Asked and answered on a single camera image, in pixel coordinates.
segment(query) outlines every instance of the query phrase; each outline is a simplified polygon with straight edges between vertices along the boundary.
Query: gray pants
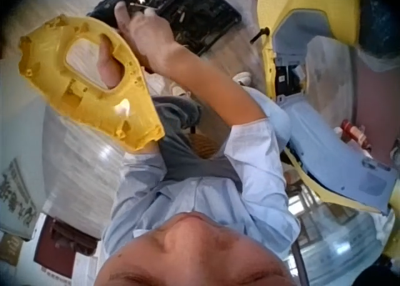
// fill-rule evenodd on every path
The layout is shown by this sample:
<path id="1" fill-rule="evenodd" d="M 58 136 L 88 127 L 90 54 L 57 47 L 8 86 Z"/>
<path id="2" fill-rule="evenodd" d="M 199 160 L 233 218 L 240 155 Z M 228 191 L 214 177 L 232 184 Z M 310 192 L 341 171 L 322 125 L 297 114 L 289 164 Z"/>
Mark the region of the gray pants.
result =
<path id="1" fill-rule="evenodd" d="M 244 87 L 269 118 L 280 150 L 288 143 L 291 125 L 288 115 L 261 92 Z M 195 126 L 201 117 L 201 106 L 186 97 L 154 97 L 159 118 L 164 126 L 165 137 L 159 142 L 160 151 L 167 167 L 164 180 L 185 180 L 190 177 L 225 177 L 233 180 L 239 190 L 241 181 L 222 148 L 212 158 L 205 160 L 192 150 L 183 129 Z"/>

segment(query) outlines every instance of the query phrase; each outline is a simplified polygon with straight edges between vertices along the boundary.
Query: yellow scooter part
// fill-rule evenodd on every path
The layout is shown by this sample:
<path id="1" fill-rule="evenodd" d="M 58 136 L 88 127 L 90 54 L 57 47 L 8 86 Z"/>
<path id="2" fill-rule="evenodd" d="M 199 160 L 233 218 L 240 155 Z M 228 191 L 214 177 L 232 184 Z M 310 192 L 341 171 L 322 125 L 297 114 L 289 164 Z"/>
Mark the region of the yellow scooter part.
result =
<path id="1" fill-rule="evenodd" d="M 101 89 L 66 61 L 78 39 L 100 43 L 105 34 L 125 67 L 122 81 Z M 104 132 L 127 150 L 138 150 L 165 133 L 135 55 L 107 24 L 91 17 L 60 15 L 20 39 L 19 73 L 61 115 Z"/>

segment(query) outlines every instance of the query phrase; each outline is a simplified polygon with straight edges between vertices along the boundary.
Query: forearm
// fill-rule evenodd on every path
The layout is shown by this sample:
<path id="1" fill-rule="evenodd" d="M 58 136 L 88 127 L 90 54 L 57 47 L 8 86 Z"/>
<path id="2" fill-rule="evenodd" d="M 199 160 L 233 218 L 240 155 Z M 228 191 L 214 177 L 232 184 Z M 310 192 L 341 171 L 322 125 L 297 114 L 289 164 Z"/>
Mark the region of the forearm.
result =
<path id="1" fill-rule="evenodd" d="M 166 60 L 163 74 L 208 104 L 229 126 L 266 117 L 239 84 L 186 48 L 177 45 Z"/>

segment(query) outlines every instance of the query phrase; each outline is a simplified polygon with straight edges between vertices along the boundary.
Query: open tool case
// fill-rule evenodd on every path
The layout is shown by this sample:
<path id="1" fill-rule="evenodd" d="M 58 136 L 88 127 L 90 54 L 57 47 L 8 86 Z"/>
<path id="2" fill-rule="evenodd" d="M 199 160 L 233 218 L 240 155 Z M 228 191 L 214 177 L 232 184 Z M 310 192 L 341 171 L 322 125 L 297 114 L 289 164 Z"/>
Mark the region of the open tool case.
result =
<path id="1" fill-rule="evenodd" d="M 197 55 L 241 22 L 241 15 L 225 0 L 103 0 L 88 15 L 117 28 L 114 7 L 119 1 L 125 1 L 131 14 L 144 9 L 137 4 L 155 8 L 169 21 L 175 40 Z"/>

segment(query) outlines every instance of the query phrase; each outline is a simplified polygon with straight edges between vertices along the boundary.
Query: shirt sleeve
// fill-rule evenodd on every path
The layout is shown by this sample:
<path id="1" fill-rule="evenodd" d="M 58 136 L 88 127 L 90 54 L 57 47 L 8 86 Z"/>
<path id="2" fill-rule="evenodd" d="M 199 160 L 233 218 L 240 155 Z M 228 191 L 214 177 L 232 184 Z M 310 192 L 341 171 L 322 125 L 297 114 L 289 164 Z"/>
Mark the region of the shirt sleeve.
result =
<path id="1" fill-rule="evenodd" d="M 242 181 L 242 201 L 265 245 L 285 254 L 300 227 L 288 210 L 278 143 L 268 119 L 233 126 L 224 153 Z"/>
<path id="2" fill-rule="evenodd" d="M 111 212 L 111 223 L 103 233 L 108 255 L 133 239 L 132 230 L 156 196 L 166 166 L 160 153 L 124 156 L 119 186 Z"/>

